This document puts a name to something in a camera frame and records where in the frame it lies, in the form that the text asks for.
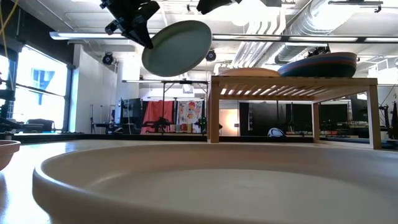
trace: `security camera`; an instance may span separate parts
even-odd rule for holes
[[[112,65],[113,63],[113,56],[112,52],[105,52],[105,56],[102,58],[102,62],[104,65]]]
[[[206,55],[206,60],[208,62],[213,62],[214,60],[216,60],[216,52],[214,50],[209,50],[209,52]]]

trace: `white wall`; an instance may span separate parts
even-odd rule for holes
[[[90,133],[90,105],[94,105],[94,122],[105,122],[109,106],[115,104],[117,74],[88,55],[80,45],[75,46],[74,64],[70,131]]]

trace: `ceiling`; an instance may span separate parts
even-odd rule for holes
[[[239,34],[245,33],[248,26],[236,26],[231,20],[220,15],[198,15],[195,13],[196,0],[168,0],[157,1],[161,5],[159,10],[148,21],[149,32],[158,32],[174,22],[184,20],[199,20],[210,26],[213,33]],[[308,0],[295,0],[295,4],[286,4],[287,21],[303,7]],[[398,35],[398,1],[384,0],[386,6],[380,13],[374,13],[374,7],[361,8],[351,18],[333,31],[335,35]],[[100,0],[19,0],[21,8],[32,14],[48,26],[60,32],[104,32],[113,17],[105,10],[101,10]],[[205,60],[197,66],[198,70],[213,70],[215,63],[231,61],[239,49],[239,42],[213,42],[212,48],[217,54],[215,62]],[[358,45],[331,44],[332,52],[351,51],[360,55],[398,55],[398,45]],[[87,49],[95,52],[99,57],[104,51],[112,49],[127,49],[116,51],[121,60],[124,54],[135,51],[141,54],[143,48],[129,40],[96,40]]]

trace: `wooden leg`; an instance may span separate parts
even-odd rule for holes
[[[369,86],[368,91],[369,142],[373,149],[381,149],[379,103],[377,86]]]
[[[206,132],[207,132],[207,141],[210,140],[211,136],[211,90],[209,91],[209,95],[207,98],[207,124],[206,124]]]
[[[210,142],[211,143],[219,143],[219,123],[220,123],[220,114],[218,111],[219,108],[219,84],[218,83],[211,83],[211,133],[210,133]]]
[[[312,137],[313,141],[319,141],[319,103],[312,104]]]

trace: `large window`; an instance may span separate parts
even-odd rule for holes
[[[48,119],[63,128],[68,68],[30,47],[19,54],[13,118]]]

